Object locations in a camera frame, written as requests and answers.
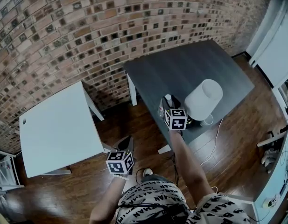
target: brick wall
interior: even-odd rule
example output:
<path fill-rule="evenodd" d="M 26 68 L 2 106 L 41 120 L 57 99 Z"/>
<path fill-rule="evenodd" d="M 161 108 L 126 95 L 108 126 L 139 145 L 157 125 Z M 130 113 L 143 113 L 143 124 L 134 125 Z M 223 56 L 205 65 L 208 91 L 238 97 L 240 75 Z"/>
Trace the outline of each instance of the brick wall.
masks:
<path fill-rule="evenodd" d="M 269 0 L 1 0 L 0 150 L 20 150 L 19 116 L 82 80 L 103 110 L 129 100 L 122 64 L 215 40 L 245 50 Z"/>

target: person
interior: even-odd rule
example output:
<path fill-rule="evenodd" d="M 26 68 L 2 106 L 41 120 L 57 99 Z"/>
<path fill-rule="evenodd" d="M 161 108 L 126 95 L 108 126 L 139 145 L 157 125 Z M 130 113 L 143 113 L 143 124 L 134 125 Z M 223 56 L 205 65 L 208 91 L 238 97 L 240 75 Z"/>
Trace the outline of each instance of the person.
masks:
<path fill-rule="evenodd" d="M 242 209 L 211 189 L 205 172 L 185 144 L 180 132 L 170 130 L 169 137 L 178 169 L 197 210 L 192 212 L 188 208 L 181 190 L 176 185 L 146 169 L 142 183 L 130 188 L 123 195 L 126 180 L 115 177 L 93 208 L 90 224 L 110 223 L 117 209 L 117 224 L 251 223 Z"/>

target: wristband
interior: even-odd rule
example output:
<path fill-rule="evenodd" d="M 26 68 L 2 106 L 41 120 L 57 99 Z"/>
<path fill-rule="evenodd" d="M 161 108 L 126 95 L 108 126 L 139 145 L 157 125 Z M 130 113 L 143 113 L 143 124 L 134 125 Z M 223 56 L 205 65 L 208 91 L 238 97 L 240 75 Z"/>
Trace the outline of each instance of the wristband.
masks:
<path fill-rule="evenodd" d="M 124 177 L 124 176 L 122 176 L 122 175 L 114 174 L 113 176 L 114 176 L 114 177 L 118 177 L 118 178 L 122 178 L 122 179 L 124 179 L 124 180 L 129 180 L 129 178 Z"/>

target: table leg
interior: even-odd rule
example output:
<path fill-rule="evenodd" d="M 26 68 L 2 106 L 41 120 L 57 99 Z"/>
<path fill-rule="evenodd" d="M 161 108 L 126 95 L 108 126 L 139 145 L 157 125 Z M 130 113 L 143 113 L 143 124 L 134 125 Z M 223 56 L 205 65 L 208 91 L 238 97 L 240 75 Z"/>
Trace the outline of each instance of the table leg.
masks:
<path fill-rule="evenodd" d="M 268 140 L 264 140 L 264 141 L 258 143 L 257 147 L 261 147 L 261 146 L 264 146 L 266 144 L 270 144 L 270 143 L 272 143 L 272 142 L 274 142 L 274 141 L 276 141 L 276 140 L 278 140 L 280 138 L 283 138 L 286 134 L 287 134 L 287 132 L 283 132 L 283 133 L 281 133 L 281 134 L 279 134 L 277 136 L 274 136 L 274 137 L 272 137 L 272 138 L 270 138 Z"/>
<path fill-rule="evenodd" d="M 162 147 L 161 149 L 158 149 L 158 153 L 159 154 L 163 154 L 166 153 L 168 151 L 171 151 L 171 147 L 169 144 L 167 144 L 166 146 Z"/>
<path fill-rule="evenodd" d="M 129 77 L 128 74 L 127 74 L 127 79 L 128 79 L 128 84 L 129 84 L 131 103 L 133 104 L 133 106 L 135 106 L 135 105 L 137 105 L 135 86 L 134 86 L 133 81 L 131 80 L 131 78 Z"/>
<path fill-rule="evenodd" d="M 93 111 L 94 114 L 96 114 L 96 116 L 103 121 L 104 118 L 102 116 L 102 114 L 100 113 L 99 109 L 96 107 L 96 105 L 94 104 L 94 102 L 91 100 L 90 96 L 88 95 L 88 93 L 84 90 L 84 96 L 86 97 L 86 101 L 87 104 L 89 106 L 89 108 Z"/>
<path fill-rule="evenodd" d="M 66 174 L 71 174 L 71 170 L 58 169 L 41 175 L 66 175 Z"/>

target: dark gray table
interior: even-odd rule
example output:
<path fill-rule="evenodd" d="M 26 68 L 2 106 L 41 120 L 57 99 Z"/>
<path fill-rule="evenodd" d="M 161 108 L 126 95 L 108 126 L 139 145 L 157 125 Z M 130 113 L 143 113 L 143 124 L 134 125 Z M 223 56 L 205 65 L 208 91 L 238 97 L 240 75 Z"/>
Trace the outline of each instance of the dark gray table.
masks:
<path fill-rule="evenodd" d="M 216 124 L 254 88 L 247 75 L 213 40 L 143 56 L 125 63 L 124 68 L 169 144 L 168 128 L 157 115 L 162 96 L 173 94 L 183 103 L 203 80 L 215 80 L 224 92 L 211 113 Z M 210 128 L 197 125 L 185 130 L 185 142 L 189 144 Z"/>

